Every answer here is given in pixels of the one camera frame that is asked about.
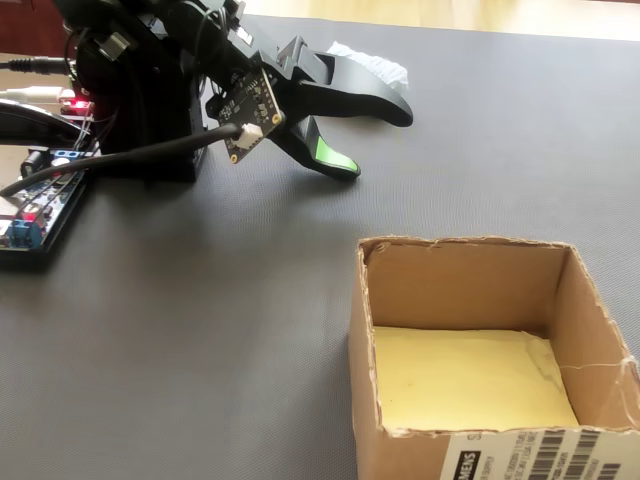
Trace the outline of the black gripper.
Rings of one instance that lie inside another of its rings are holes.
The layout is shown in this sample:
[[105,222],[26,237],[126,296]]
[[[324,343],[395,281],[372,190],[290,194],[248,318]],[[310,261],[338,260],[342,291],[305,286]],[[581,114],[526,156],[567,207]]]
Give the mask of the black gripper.
[[[306,114],[322,117],[373,117],[396,127],[413,124],[413,112],[401,94],[354,60],[312,50],[301,36],[285,46],[254,25],[234,25],[218,61],[218,83],[233,84],[264,70],[276,80],[298,83]],[[313,116],[277,127],[271,141],[301,166],[340,181],[354,181],[359,165],[332,149]]]

